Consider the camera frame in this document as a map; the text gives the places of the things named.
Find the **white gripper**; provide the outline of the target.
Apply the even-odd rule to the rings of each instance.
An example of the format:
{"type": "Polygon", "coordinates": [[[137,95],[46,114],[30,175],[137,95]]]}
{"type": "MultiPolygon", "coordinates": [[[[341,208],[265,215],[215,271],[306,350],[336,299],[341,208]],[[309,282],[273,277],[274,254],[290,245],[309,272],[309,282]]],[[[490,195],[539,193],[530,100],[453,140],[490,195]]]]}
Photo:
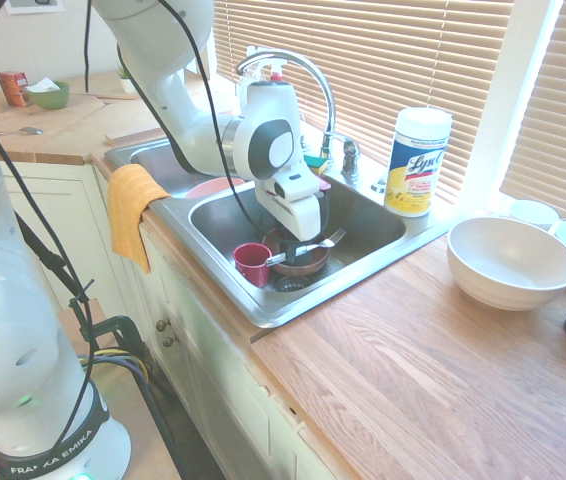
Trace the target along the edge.
{"type": "Polygon", "coordinates": [[[292,233],[285,234],[286,264],[294,263],[298,240],[308,241],[308,246],[319,240],[319,187],[318,177],[308,167],[281,170],[255,183],[258,202],[292,233]]]}

